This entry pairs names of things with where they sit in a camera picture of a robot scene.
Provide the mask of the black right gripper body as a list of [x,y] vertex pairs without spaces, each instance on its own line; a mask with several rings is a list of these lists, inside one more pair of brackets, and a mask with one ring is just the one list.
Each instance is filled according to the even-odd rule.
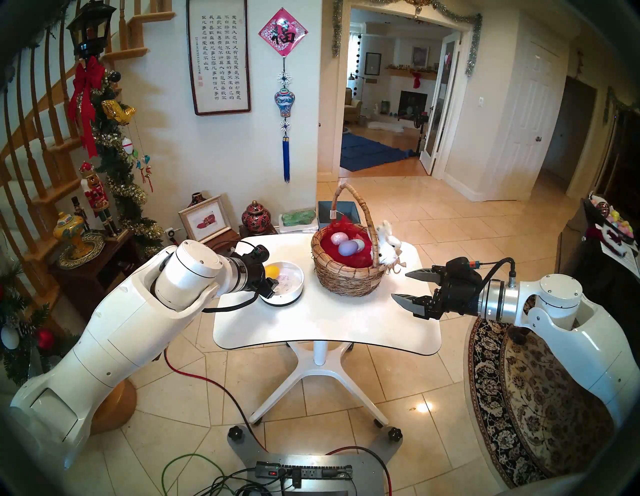
[[433,312],[435,319],[444,313],[457,313],[462,316],[477,317],[479,295],[482,291],[482,276],[477,272],[480,267],[477,260],[458,257],[443,267],[443,280],[439,290],[433,294]]

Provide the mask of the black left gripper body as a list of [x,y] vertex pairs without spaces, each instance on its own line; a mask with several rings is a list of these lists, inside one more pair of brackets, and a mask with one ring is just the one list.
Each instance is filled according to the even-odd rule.
[[278,267],[270,269],[264,265],[269,256],[269,253],[245,253],[242,255],[242,262],[246,266],[246,283],[242,289],[243,291],[253,291],[261,296],[261,289],[269,288],[264,284],[265,277],[278,280]]

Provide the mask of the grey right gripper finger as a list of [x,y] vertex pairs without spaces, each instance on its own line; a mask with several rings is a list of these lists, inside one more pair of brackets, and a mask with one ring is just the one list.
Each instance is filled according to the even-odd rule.
[[431,268],[420,268],[408,271],[405,273],[405,277],[442,286],[443,267],[433,266]]
[[435,319],[432,296],[412,296],[409,294],[391,294],[393,301],[414,317],[425,320]]

